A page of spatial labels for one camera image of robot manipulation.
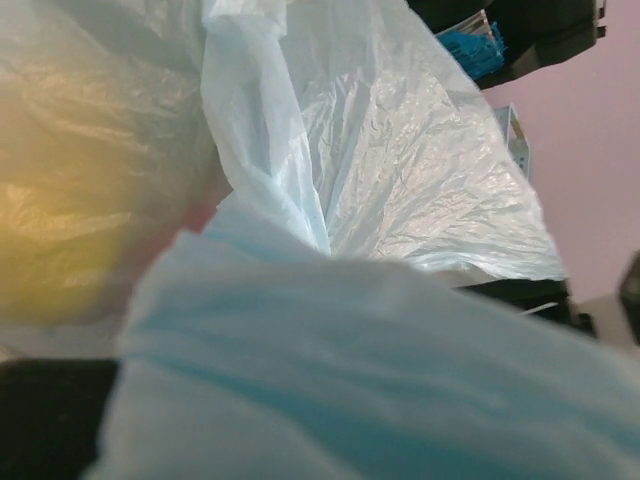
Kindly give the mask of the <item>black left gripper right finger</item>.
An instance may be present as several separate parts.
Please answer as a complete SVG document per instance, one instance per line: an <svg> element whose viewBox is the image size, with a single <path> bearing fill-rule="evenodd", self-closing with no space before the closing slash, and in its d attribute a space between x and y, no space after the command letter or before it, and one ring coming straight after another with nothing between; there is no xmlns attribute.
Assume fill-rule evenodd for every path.
<svg viewBox="0 0 640 480"><path fill-rule="evenodd" d="M459 287L459 290L509 305L525 315L537 316L592 338L598 337L593 317L574 304L565 281L503 279Z"/></svg>

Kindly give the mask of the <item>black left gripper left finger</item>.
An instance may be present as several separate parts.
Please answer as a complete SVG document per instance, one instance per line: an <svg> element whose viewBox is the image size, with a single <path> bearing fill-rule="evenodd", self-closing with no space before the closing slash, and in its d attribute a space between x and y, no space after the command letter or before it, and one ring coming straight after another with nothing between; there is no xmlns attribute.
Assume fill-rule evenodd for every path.
<svg viewBox="0 0 640 480"><path fill-rule="evenodd" d="M1 364L1 477L78 479L96 458L113 360Z"/></svg>

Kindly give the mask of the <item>light blue plastic bag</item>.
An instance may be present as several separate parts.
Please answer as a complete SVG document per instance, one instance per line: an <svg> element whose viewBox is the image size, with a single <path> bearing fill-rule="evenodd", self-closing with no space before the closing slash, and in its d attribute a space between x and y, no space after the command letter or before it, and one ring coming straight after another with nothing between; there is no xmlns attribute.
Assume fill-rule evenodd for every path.
<svg viewBox="0 0 640 480"><path fill-rule="evenodd" d="M5 1L1 92L65 76L212 142L130 282L82 479L635 479L639 365L449 282L558 279L493 112L403 1Z"/></svg>

